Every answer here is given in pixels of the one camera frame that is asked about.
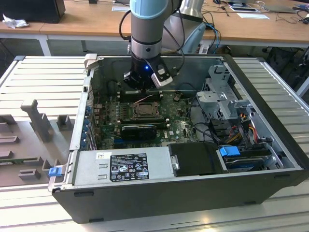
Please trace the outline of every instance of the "blue latch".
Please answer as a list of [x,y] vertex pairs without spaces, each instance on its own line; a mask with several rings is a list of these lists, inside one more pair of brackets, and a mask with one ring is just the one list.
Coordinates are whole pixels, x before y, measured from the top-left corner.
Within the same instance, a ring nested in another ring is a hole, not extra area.
[[236,146],[224,146],[220,148],[221,156],[239,156],[240,152]]
[[62,171],[61,167],[50,168],[48,175],[50,177],[52,177],[52,176],[62,176],[61,171]]

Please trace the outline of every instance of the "gray robot arm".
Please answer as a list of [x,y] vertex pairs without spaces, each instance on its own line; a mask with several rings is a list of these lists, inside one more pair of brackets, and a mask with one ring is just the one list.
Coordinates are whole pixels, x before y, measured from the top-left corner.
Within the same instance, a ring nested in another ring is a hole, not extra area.
[[[164,36],[164,26],[170,28],[171,20],[174,22],[182,20],[177,16],[176,11],[181,12],[179,9],[183,7],[185,13],[191,14],[192,2],[201,2],[203,0],[131,0],[131,54],[132,65],[131,70],[125,74],[124,82],[135,89],[146,90],[155,87],[160,88],[172,82],[172,78],[178,74],[177,68],[168,68],[160,56],[162,48],[162,38]],[[191,23],[192,18],[195,16],[189,15],[191,18],[183,20],[182,24],[186,24],[186,20]],[[193,26],[189,26],[187,34],[192,34]],[[183,28],[179,27],[173,30],[178,40],[183,41]],[[170,42],[169,39],[164,39],[166,46],[175,47],[175,42]]]

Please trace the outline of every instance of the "warning label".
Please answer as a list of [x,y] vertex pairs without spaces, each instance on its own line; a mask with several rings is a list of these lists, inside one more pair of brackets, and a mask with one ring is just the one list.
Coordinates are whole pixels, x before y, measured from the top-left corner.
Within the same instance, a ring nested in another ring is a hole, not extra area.
[[113,182],[149,179],[146,153],[111,156],[110,167]]

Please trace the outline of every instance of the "desk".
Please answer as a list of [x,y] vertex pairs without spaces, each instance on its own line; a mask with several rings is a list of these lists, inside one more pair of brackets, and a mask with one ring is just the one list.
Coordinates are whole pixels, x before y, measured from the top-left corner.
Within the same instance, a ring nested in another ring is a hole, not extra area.
[[[293,7],[298,4],[296,1],[289,0],[266,0],[266,4],[276,5],[284,4]],[[216,11],[216,4],[208,1],[208,5],[204,5],[203,10]],[[276,46],[276,47],[308,47],[309,45],[309,26],[298,22],[290,24],[284,20],[276,21],[277,13],[263,13],[268,19],[248,19],[241,18],[229,7],[225,7],[229,12],[228,17],[224,10],[219,9],[221,13],[213,12],[216,28],[221,32],[222,40],[220,44],[226,45],[249,45],[249,46]],[[205,14],[206,19],[211,22],[209,14]],[[279,14],[280,17],[292,21],[291,16],[296,14]],[[209,32],[203,37],[204,44],[210,44],[213,40],[213,33],[209,38]]]
[[[266,0],[270,4],[286,4],[293,6],[296,1]],[[211,0],[207,0],[203,9],[216,11],[218,8]],[[40,41],[45,56],[50,56],[48,40],[82,40],[82,41],[122,41],[118,33],[119,22],[123,12],[113,12],[112,4],[88,1],[65,1],[66,12],[58,24],[30,23],[29,28],[9,29],[0,26],[0,37],[25,38]],[[250,46],[307,47],[309,45],[309,25],[301,22],[289,24],[283,20],[275,21],[277,14],[265,13],[270,20],[240,18],[236,13],[212,13],[216,28],[222,34],[221,44]],[[280,14],[290,19],[294,14]],[[131,32],[130,17],[124,21],[123,33]],[[210,44],[214,38],[212,31],[206,31],[202,43]]]

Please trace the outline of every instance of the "computer case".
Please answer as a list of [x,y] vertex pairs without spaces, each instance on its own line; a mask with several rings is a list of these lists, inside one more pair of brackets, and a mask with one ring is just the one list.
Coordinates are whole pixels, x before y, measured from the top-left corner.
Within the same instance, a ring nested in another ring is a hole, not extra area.
[[63,0],[1,0],[2,14],[13,19],[28,22],[58,23],[66,8]]

